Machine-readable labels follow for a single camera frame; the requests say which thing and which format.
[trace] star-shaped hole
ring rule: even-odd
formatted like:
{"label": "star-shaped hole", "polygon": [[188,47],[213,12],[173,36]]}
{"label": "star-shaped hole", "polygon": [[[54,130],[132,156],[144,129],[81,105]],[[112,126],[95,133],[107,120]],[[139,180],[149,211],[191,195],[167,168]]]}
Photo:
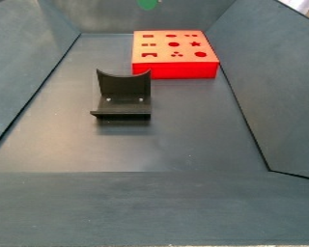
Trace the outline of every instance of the star-shaped hole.
{"label": "star-shaped hole", "polygon": [[195,41],[191,42],[191,45],[192,45],[192,46],[201,46],[201,44],[200,44],[199,42],[195,42]]}

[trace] bin floor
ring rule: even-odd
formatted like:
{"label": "bin floor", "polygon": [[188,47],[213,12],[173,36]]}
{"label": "bin floor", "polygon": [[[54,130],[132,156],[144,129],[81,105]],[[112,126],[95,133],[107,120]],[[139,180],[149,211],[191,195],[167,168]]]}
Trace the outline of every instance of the bin floor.
{"label": "bin floor", "polygon": [[149,122],[100,122],[96,69],[131,35],[84,35],[0,143],[0,245],[309,244],[309,180],[269,173],[220,71],[153,80]]}

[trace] red shape sorter block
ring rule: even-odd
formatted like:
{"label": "red shape sorter block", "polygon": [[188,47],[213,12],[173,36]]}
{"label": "red shape sorter block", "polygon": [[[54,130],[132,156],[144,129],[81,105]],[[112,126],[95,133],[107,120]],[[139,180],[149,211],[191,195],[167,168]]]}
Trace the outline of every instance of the red shape sorter block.
{"label": "red shape sorter block", "polygon": [[199,30],[135,31],[133,74],[152,79],[215,78],[219,59]]}

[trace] black plastic piece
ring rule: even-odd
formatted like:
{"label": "black plastic piece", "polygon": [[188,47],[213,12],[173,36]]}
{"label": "black plastic piece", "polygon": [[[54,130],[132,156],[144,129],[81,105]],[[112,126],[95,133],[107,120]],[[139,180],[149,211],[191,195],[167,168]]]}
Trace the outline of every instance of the black plastic piece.
{"label": "black plastic piece", "polygon": [[116,76],[99,69],[97,81],[101,97],[96,117],[151,116],[151,70],[133,76]]}

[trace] white surface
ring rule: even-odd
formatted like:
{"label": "white surface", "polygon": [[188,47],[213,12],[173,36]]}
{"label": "white surface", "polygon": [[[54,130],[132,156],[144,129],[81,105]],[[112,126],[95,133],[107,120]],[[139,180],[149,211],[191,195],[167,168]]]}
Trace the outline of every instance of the white surface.
{"label": "white surface", "polygon": [[309,11],[309,0],[280,0],[284,4],[291,6],[295,10],[307,14]]}

